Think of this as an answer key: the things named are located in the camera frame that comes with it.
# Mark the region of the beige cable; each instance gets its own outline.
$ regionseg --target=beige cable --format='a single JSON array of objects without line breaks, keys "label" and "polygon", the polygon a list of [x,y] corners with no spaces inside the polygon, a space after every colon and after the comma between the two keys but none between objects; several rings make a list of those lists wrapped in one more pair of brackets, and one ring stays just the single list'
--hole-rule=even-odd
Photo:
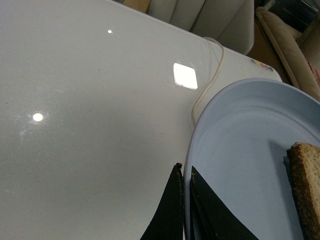
[{"label": "beige cable", "polygon": [[217,40],[215,40],[215,39],[213,39],[211,37],[204,37],[204,39],[218,44],[220,46],[220,48],[222,49],[222,55],[221,55],[220,63],[218,65],[218,67],[217,67],[217,69],[215,71],[215,74],[213,75],[211,81],[208,83],[208,85],[205,87],[205,89],[202,91],[201,95],[199,96],[199,98],[197,99],[197,101],[193,105],[193,108],[192,108],[192,111],[191,111],[191,116],[192,116],[192,120],[193,120],[193,124],[194,125],[196,125],[196,123],[197,123],[196,115],[195,115],[196,108],[199,105],[199,103],[201,102],[201,100],[204,97],[204,95],[206,94],[206,92],[208,91],[208,89],[211,87],[211,85],[216,80],[216,78],[217,78],[217,76],[218,76],[218,74],[220,72],[220,69],[221,69],[222,63],[224,61],[224,58],[225,58],[225,48],[224,48],[224,46],[221,45],[220,42],[218,42]]}]

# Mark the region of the white plate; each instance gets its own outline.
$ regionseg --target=white plate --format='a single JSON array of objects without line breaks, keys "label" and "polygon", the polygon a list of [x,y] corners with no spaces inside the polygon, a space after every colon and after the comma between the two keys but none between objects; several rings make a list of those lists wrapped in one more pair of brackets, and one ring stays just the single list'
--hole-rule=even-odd
[{"label": "white plate", "polygon": [[199,118],[184,167],[187,229],[195,166],[259,240],[303,240],[284,156],[320,146],[320,103],[285,83],[252,78],[221,90]]}]

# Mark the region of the chair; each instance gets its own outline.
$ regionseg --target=chair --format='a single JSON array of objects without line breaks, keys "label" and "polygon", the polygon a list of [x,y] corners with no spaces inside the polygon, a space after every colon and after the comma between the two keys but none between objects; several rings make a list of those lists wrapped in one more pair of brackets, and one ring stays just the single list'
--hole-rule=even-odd
[{"label": "chair", "polygon": [[254,44],[254,0],[153,0],[149,15],[247,54]]}]

